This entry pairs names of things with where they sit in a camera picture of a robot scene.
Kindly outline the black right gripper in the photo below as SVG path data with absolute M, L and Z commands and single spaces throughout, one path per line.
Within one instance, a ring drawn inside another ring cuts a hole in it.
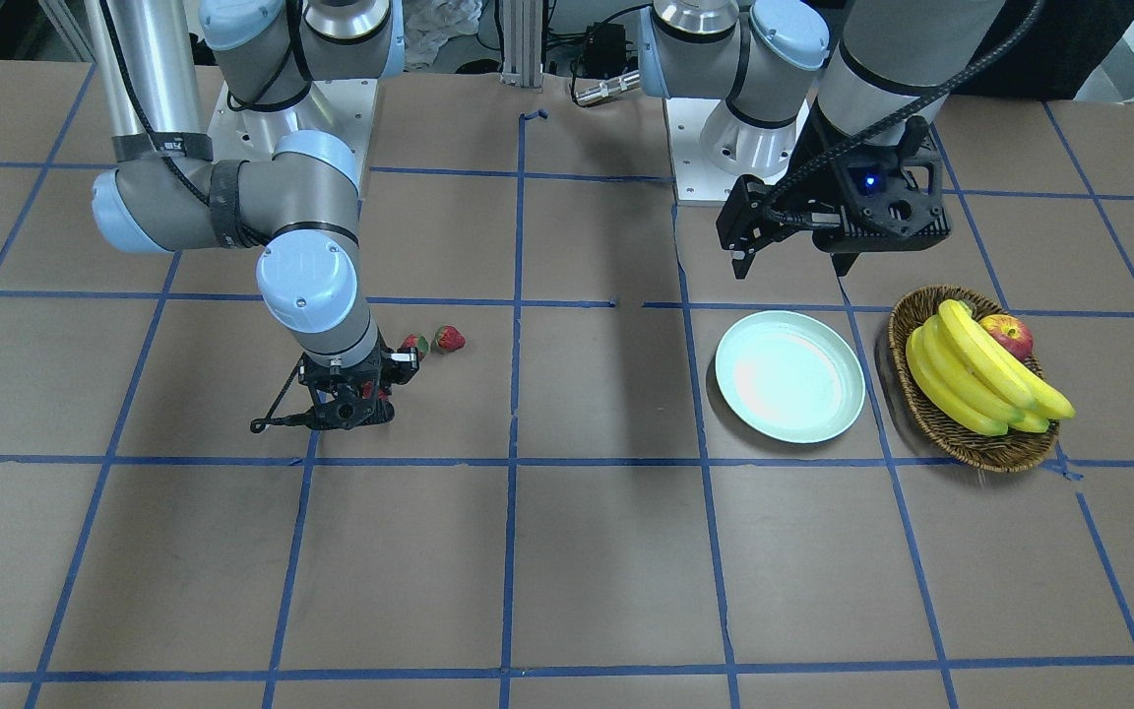
M 391 400 L 393 386 L 409 383 L 418 374 L 422 351 L 418 347 L 388 349 L 378 343 L 366 358 L 350 368 L 336 363 L 324 364 L 301 356 L 298 382 L 315 400 L 306 412 L 297 415 L 298 425 L 311 430 L 352 430 L 356 427 L 381 425 L 395 417 Z

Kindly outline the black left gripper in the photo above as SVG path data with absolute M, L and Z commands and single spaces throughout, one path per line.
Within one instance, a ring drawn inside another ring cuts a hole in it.
M 932 143 L 926 117 L 909 117 L 897 126 L 899 138 L 882 145 L 864 143 L 816 167 L 779 199 L 779 210 L 813 214 L 818 247 L 930 247 L 932 245 Z M 747 278 L 761 250 L 788 239 L 790 227 L 762 206 L 770 185 L 755 175 L 739 175 L 728 189 L 716 233 L 730 256 L 733 275 Z M 858 252 L 833 252 L 833 275 L 845 278 Z

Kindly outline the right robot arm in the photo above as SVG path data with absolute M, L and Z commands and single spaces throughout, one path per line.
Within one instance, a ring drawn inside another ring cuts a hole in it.
M 321 86 L 405 67 L 400 1 L 203 1 L 203 40 L 226 109 L 264 157 L 215 157 L 198 112 L 180 1 L 90 1 L 116 164 L 92 184 L 99 233 L 127 254 L 255 248 L 266 310 L 301 346 L 289 381 L 310 408 L 249 429 L 352 430 L 395 417 L 395 386 L 421 351 L 391 349 L 359 277 L 363 152 L 342 140 Z

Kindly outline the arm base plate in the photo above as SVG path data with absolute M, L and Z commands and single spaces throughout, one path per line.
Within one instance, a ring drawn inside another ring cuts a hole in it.
M 363 192 L 366 157 L 372 143 L 375 99 L 379 81 L 318 81 L 305 92 L 297 81 L 284 88 L 253 91 L 259 108 L 244 105 L 230 98 L 227 85 L 208 117 L 208 138 L 215 159 L 269 161 L 278 151 L 284 136 L 297 130 L 329 133 L 342 141 L 344 153 L 350 157 L 352 179 Z
M 782 179 L 809 111 L 805 100 L 792 124 L 764 129 L 741 121 L 721 99 L 667 99 L 667 146 L 676 202 L 721 206 L 741 175 L 756 176 L 769 185 Z

